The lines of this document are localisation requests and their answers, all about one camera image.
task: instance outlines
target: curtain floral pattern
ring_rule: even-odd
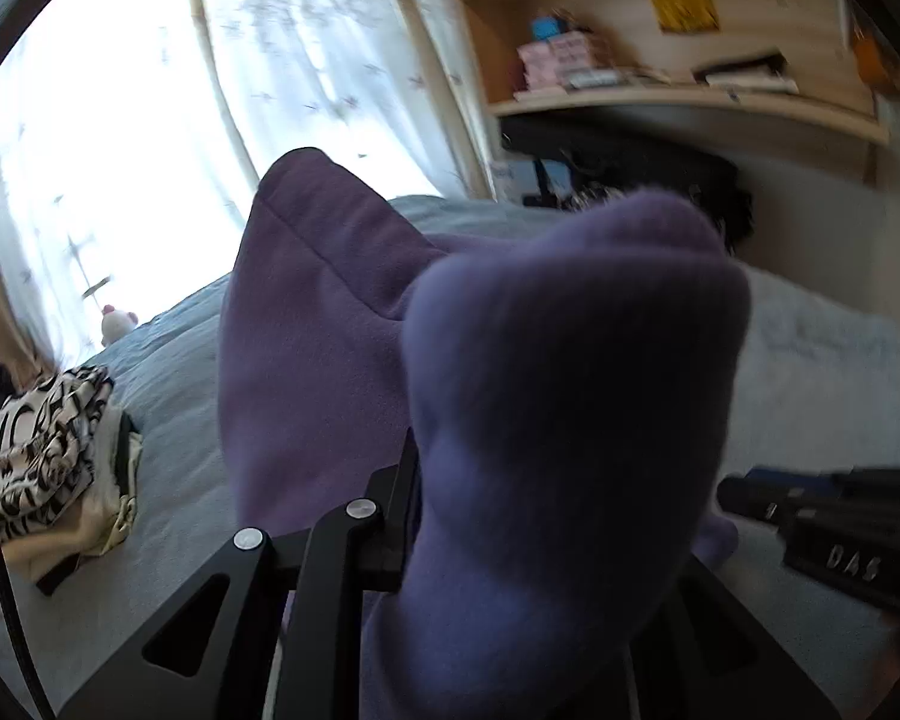
[[[0,69],[0,270],[58,365],[232,266],[316,146],[384,196],[487,196],[455,0],[53,0]]]

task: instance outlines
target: white stuffed animal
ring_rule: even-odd
[[[120,341],[120,338],[130,333],[138,324],[140,319],[137,319],[137,314],[132,311],[117,311],[107,303],[103,306],[103,319],[100,323],[103,345],[110,346],[114,341]]]

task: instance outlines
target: zebra print garment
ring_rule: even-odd
[[[0,409],[0,541],[47,530],[92,484],[93,435],[113,391],[105,367],[71,368]]]

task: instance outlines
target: purple fabric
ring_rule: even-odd
[[[221,318],[224,459],[242,522],[285,533],[359,495],[412,414],[423,517],[365,626],[362,717],[539,717],[686,559],[749,291],[669,194],[436,244],[317,151],[271,169]]]

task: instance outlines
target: blue bedsheet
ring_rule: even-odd
[[[484,201],[392,202],[425,233],[523,238],[562,217]],[[768,274],[748,274],[754,319],[724,471],[758,464],[900,464],[900,334],[893,324]],[[139,514],[123,546],[82,567],[52,598],[15,583],[29,645],[55,707],[234,531],[216,415],[225,290],[226,277],[96,358],[110,366],[114,397],[144,435]],[[772,533],[744,525],[725,581],[840,706],[851,706],[883,635],[877,614],[784,571],[781,554]],[[838,647],[840,658],[833,658]],[[2,620],[0,671],[26,699]]]

